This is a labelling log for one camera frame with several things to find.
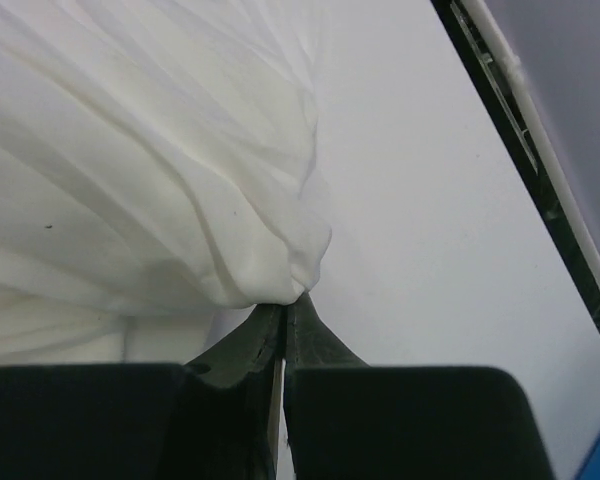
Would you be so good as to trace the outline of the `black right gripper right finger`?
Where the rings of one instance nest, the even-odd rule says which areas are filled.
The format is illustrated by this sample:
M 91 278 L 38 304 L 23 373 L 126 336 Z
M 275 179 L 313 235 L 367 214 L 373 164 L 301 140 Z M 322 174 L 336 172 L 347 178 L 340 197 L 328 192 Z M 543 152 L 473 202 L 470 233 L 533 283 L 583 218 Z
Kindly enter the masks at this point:
M 529 401 L 486 366 L 372 367 L 302 296 L 285 310 L 284 413 L 299 479 L 550 479 Z

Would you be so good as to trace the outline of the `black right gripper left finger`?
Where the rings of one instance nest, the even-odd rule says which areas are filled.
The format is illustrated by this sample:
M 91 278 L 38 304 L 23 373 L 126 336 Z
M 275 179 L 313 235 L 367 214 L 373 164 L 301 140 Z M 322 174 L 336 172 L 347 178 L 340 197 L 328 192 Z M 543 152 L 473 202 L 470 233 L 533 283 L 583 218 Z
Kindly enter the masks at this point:
M 185 364 L 0 367 L 0 479 L 272 479 L 283 310 Z

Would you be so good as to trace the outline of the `white ruffled skirt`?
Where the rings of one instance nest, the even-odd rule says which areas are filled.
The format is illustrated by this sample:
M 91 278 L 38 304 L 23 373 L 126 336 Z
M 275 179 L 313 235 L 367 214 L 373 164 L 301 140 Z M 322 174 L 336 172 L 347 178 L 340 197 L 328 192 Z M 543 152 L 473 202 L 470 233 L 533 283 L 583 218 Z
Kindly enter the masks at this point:
M 0 1 L 0 365 L 184 361 L 311 290 L 318 1 Z

